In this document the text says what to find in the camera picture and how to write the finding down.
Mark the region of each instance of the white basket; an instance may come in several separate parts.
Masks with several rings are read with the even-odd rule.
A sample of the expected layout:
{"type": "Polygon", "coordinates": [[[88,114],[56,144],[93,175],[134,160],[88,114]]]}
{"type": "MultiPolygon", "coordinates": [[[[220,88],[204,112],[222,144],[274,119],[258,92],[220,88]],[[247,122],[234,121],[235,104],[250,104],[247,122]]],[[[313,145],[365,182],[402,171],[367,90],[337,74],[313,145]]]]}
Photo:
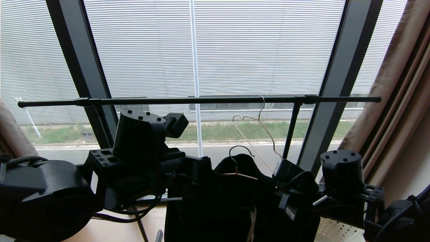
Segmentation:
{"type": "Polygon", "coordinates": [[[316,242],[366,242],[364,230],[328,218],[321,218],[316,242]]]}

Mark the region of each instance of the white pole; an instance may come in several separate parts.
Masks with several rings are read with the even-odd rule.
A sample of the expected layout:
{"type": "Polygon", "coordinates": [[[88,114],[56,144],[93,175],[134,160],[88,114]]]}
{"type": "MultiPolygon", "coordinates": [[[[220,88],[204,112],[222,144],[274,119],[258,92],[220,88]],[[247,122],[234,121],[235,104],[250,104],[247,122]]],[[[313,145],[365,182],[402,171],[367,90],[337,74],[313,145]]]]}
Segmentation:
{"type": "MultiPolygon", "coordinates": [[[[194,95],[195,97],[199,97],[199,73],[197,69],[196,23],[194,20],[194,0],[190,0],[190,14],[191,14],[191,38],[192,38],[192,46],[193,46],[194,95]]],[[[199,157],[203,157],[202,122],[200,117],[199,103],[196,103],[196,123],[197,123],[197,144],[199,149],[199,157]]]]}
{"type": "MultiPolygon", "coordinates": [[[[18,97],[18,98],[15,98],[15,100],[22,101],[22,98],[18,97]]],[[[39,137],[39,139],[42,138],[42,136],[39,133],[39,130],[37,129],[36,125],[33,122],[33,119],[30,116],[30,113],[28,112],[27,108],[24,108],[24,110],[27,112],[28,118],[30,119],[31,124],[33,125],[34,131],[36,131],[37,136],[39,137]]]]}

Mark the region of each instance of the road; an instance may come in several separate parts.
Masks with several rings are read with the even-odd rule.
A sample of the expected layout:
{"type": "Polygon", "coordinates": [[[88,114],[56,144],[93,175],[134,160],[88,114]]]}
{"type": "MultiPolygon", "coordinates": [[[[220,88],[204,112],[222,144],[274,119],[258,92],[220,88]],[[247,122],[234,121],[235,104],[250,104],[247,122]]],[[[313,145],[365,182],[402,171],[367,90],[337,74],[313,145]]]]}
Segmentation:
{"type": "MultiPolygon", "coordinates": [[[[300,154],[301,143],[292,144],[288,153],[288,160],[296,163],[298,156],[300,154]]],[[[330,145],[329,150],[336,149],[339,146],[338,143],[333,143],[330,145]]],[[[267,165],[259,158],[256,152],[247,146],[251,152],[255,155],[255,162],[260,171],[271,176],[276,164],[280,161],[277,154],[273,152],[272,145],[254,145],[255,150],[261,155],[261,157],[266,161],[267,165]]],[[[276,151],[280,154],[283,152],[284,145],[276,145],[276,151]]],[[[228,151],[231,145],[228,146],[203,146],[203,155],[211,158],[212,167],[215,168],[216,165],[221,162],[222,159],[228,156],[228,151]]],[[[179,146],[181,151],[184,151],[187,155],[198,156],[198,151],[196,146],[179,146]]],[[[72,162],[73,164],[82,164],[88,157],[89,149],[39,149],[39,155],[51,160],[65,160],[72,162]]],[[[248,153],[242,147],[236,147],[232,150],[232,155],[237,155],[240,153],[248,153]]]]}

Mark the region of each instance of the lamp post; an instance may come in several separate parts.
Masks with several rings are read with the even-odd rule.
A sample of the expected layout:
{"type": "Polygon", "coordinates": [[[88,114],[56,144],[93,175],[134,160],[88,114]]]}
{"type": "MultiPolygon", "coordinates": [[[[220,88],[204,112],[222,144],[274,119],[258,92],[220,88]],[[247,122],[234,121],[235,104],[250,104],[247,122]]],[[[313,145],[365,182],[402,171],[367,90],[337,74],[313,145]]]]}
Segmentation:
{"type": "MultiPolygon", "coordinates": [[[[22,101],[22,98],[21,97],[16,97],[16,98],[14,98],[16,101],[22,101]]],[[[42,138],[42,136],[40,135],[40,133],[39,133],[39,130],[37,129],[37,127],[36,127],[36,125],[34,124],[34,122],[33,122],[33,119],[31,118],[31,116],[30,116],[30,113],[28,112],[28,110],[27,110],[27,108],[23,108],[26,112],[27,112],[27,115],[28,115],[28,118],[30,119],[30,122],[31,122],[31,124],[33,125],[33,128],[34,128],[34,131],[36,131],[36,133],[37,133],[37,136],[39,137],[39,139],[40,138],[42,138]]]]}

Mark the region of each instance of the brown curtain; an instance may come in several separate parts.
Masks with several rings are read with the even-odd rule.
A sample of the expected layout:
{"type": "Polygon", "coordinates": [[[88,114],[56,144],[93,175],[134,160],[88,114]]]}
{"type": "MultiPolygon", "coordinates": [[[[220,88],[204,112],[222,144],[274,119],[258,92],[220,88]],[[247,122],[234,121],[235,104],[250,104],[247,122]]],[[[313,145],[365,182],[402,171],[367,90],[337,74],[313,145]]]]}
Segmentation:
{"type": "Polygon", "coordinates": [[[38,155],[12,113],[0,99],[0,154],[3,153],[11,155],[12,158],[38,155]]]}
{"type": "Polygon", "coordinates": [[[430,104],[430,1],[409,0],[367,103],[339,149],[363,155],[366,183],[379,185],[430,104]]]}

